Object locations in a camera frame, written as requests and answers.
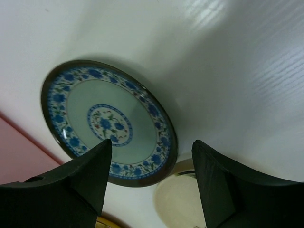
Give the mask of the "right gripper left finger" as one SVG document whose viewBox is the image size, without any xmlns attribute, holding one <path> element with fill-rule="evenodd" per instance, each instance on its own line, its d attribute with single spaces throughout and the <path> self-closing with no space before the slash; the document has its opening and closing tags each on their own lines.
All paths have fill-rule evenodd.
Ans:
<svg viewBox="0 0 304 228">
<path fill-rule="evenodd" d="M 104 140 L 85 154 L 25 182 L 0 187 L 2 228 L 93 228 L 112 159 Z"/>
</svg>

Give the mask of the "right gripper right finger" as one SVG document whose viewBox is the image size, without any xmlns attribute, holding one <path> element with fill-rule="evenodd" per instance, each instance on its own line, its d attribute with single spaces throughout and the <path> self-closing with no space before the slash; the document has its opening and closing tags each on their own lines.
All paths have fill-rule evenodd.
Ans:
<svg viewBox="0 0 304 228">
<path fill-rule="evenodd" d="M 208 228 L 302 228 L 304 184 L 245 166 L 201 140 L 192 146 Z"/>
</svg>

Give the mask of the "yellow patterned plate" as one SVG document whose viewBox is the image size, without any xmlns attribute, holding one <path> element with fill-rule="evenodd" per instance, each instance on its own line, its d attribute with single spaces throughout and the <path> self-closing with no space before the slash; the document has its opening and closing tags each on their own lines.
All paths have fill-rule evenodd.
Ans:
<svg viewBox="0 0 304 228">
<path fill-rule="evenodd" d="M 123 222 L 118 217 L 103 212 L 96 219 L 95 228 L 130 228 L 127 223 Z"/>
</svg>

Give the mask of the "cream plate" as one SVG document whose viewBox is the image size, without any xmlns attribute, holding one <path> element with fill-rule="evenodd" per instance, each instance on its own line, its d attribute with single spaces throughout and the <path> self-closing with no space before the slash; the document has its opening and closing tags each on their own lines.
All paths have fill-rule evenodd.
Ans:
<svg viewBox="0 0 304 228">
<path fill-rule="evenodd" d="M 171 174 L 156 187 L 154 208 L 168 228 L 205 228 L 206 221 L 193 161 L 178 162 Z"/>
</svg>

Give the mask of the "blue floral plate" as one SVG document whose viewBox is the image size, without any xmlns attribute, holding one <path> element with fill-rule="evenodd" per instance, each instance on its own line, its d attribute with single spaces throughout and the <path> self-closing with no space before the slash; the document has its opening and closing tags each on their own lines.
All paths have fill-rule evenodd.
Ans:
<svg viewBox="0 0 304 228">
<path fill-rule="evenodd" d="M 92 60 L 54 67 L 42 86 L 41 107 L 72 159 L 111 141 L 112 184 L 147 187 L 173 170 L 178 140 L 171 120 L 145 86 L 116 67 Z"/>
</svg>

